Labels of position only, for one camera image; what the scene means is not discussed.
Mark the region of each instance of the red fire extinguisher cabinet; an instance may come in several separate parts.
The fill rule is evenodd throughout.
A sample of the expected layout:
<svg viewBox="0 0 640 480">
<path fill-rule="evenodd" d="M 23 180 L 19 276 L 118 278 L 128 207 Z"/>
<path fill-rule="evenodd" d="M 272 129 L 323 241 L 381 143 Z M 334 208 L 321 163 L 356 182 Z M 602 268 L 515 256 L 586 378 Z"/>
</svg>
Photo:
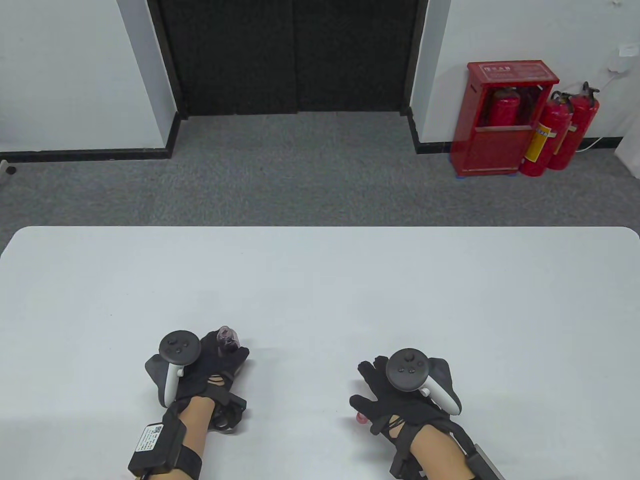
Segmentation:
<svg viewBox="0 0 640 480">
<path fill-rule="evenodd" d="M 472 62 L 467 68 L 451 163 L 461 177 L 516 173 L 558 77 L 541 60 Z M 490 126 L 496 93 L 506 89 L 520 96 L 514 125 Z"/>
</svg>

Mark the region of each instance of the white wall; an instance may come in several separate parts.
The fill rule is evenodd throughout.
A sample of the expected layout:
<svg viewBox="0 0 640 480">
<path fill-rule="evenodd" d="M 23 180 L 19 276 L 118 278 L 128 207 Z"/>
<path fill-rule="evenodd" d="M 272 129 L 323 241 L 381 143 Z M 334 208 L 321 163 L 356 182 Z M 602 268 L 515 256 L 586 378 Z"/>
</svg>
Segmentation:
<svg viewBox="0 0 640 480">
<path fill-rule="evenodd" d="M 163 146 L 116 0 L 3 2 L 0 152 Z"/>
<path fill-rule="evenodd" d="M 158 129 L 166 144 L 176 107 L 147 0 L 117 0 Z"/>
<path fill-rule="evenodd" d="M 631 174 L 640 179 L 640 115 L 620 142 L 616 155 Z"/>
<path fill-rule="evenodd" d="M 429 0 L 411 95 L 413 118 L 426 118 L 451 0 Z"/>
<path fill-rule="evenodd" d="M 412 109 L 422 142 L 453 139 L 470 61 L 542 59 L 560 77 L 561 86 L 585 80 L 602 86 L 609 78 L 607 61 L 618 44 L 640 41 L 638 0 L 621 0 L 620 6 L 611 0 L 450 1 L 435 70 L 425 38 L 420 50 Z M 438 12 L 438 22 L 445 21 Z M 428 90 L 422 79 L 430 76 L 433 87 L 425 100 L 417 90 Z M 631 121 L 628 114 L 638 108 L 639 84 L 636 65 L 609 85 L 588 136 L 624 135 Z"/>
</svg>

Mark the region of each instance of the black baseboard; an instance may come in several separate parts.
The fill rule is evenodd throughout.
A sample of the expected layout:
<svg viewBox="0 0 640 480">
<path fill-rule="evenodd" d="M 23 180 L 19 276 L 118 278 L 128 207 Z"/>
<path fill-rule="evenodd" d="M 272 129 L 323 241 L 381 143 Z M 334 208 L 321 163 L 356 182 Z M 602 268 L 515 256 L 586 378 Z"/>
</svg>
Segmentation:
<svg viewBox="0 0 640 480">
<path fill-rule="evenodd" d="M 413 111 L 411 110 L 411 107 L 408 108 L 407 119 L 409 121 L 409 130 L 411 130 L 411 137 L 413 139 L 413 147 L 415 149 L 415 153 L 417 153 L 418 155 L 448 154 L 451 151 L 450 141 L 432 141 L 423 143 L 420 141 L 420 139 L 418 139 L 418 132 L 415 128 L 415 121 L 413 120 Z M 580 148 L 578 148 L 578 150 L 583 150 L 589 147 L 597 139 L 598 138 L 585 138 L 584 140 L 582 140 L 582 143 L 580 144 Z M 622 137 L 604 137 L 591 148 L 618 148 L 618 145 L 621 141 Z"/>
<path fill-rule="evenodd" d="M 110 150 L 43 150 L 41 152 L 0 152 L 0 159 L 10 163 L 75 162 L 94 160 L 158 160 L 173 155 L 175 139 L 180 130 L 180 115 L 176 112 L 164 148 L 115 148 Z"/>
</svg>

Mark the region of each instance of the white table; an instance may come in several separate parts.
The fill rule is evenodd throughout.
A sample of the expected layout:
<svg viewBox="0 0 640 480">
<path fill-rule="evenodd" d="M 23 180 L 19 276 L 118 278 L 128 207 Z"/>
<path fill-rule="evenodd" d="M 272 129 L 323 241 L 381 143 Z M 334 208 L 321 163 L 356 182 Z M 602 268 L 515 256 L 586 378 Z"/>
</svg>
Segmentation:
<svg viewBox="0 0 640 480">
<path fill-rule="evenodd" d="M 31 227 L 0 258 L 0 460 L 128 479 L 160 419 L 164 334 L 229 324 L 250 410 L 202 479 L 389 480 L 356 366 L 448 359 L 459 422 L 508 480 L 637 479 L 640 243 L 624 228 Z"/>
</svg>

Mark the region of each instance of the yellow label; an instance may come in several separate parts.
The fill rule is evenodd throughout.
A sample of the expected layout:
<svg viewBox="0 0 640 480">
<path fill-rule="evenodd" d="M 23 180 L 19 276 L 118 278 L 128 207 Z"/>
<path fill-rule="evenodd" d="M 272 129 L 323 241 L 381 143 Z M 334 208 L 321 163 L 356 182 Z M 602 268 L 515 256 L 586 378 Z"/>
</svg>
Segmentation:
<svg viewBox="0 0 640 480">
<path fill-rule="evenodd" d="M 542 149 L 545 148 L 550 136 L 551 129 L 549 127 L 545 127 L 543 124 L 539 124 L 533 134 L 531 145 L 529 145 L 529 149 L 527 150 L 527 153 L 524 154 L 524 157 L 533 163 L 537 162 L 540 154 L 542 153 Z"/>
</svg>

